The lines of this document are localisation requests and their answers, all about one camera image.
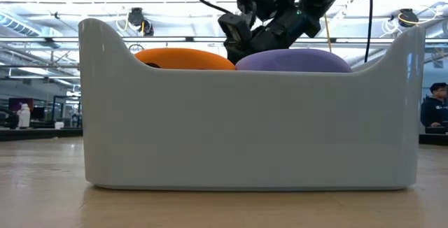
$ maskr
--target orange object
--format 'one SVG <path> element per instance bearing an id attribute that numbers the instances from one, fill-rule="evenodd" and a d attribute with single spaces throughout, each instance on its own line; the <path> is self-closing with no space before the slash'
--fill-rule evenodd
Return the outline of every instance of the orange object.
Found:
<path id="1" fill-rule="evenodd" d="M 235 65 L 228 59 L 202 50 L 148 49 L 136 53 L 135 57 L 149 66 L 161 69 L 235 70 Z"/>

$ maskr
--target yellow cable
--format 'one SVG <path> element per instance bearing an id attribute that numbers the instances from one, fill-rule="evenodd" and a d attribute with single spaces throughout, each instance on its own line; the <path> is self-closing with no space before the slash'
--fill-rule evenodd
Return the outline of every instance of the yellow cable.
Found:
<path id="1" fill-rule="evenodd" d="M 436 15 L 434 15 L 433 18 L 428 19 L 428 20 L 423 21 L 423 22 L 411 22 L 411 21 L 402 19 L 402 18 L 401 18 L 401 15 L 403 15 L 403 13 L 398 14 L 398 19 L 399 19 L 400 21 L 406 22 L 406 23 L 408 23 L 408 24 L 414 24 L 414 25 L 423 24 L 423 23 L 426 23 L 426 22 L 433 21 L 433 20 L 437 17 L 437 14 L 436 14 Z"/>
<path id="2" fill-rule="evenodd" d="M 326 30 L 327 30 L 328 47 L 330 48 L 330 52 L 332 52 L 332 50 L 331 50 L 331 40 L 330 40 L 330 29 L 328 28 L 327 14 L 324 15 L 324 18 L 325 18 L 325 27 L 326 27 Z"/>

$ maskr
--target person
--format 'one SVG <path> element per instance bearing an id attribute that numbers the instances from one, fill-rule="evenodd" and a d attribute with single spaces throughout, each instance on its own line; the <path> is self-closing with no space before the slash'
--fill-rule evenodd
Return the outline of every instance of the person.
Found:
<path id="1" fill-rule="evenodd" d="M 425 127 L 440 127 L 448 121 L 448 106 L 444 103 L 447 98 L 447 84 L 434 83 L 430 87 L 433 94 L 421 105 L 420 121 Z"/>

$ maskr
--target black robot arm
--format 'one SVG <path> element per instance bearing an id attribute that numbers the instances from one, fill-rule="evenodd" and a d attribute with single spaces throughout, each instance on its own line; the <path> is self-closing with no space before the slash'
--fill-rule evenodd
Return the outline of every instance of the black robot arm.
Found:
<path id="1" fill-rule="evenodd" d="M 241 58 L 266 50 L 289 48 L 303 33 L 315 37 L 321 30 L 319 19 L 335 0 L 237 0 L 245 15 L 262 21 L 266 26 L 251 31 L 244 16 L 226 13 L 218 22 L 227 36 L 224 46 L 227 58 L 237 63 Z"/>

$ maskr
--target wooden table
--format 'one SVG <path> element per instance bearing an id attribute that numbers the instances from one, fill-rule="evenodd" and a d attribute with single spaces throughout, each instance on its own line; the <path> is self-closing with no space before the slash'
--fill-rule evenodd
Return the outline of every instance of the wooden table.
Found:
<path id="1" fill-rule="evenodd" d="M 0 228 L 448 227 L 448 148 L 420 150 L 418 183 L 398 192 L 210 193 L 101 190 L 83 141 L 0 143 Z"/>

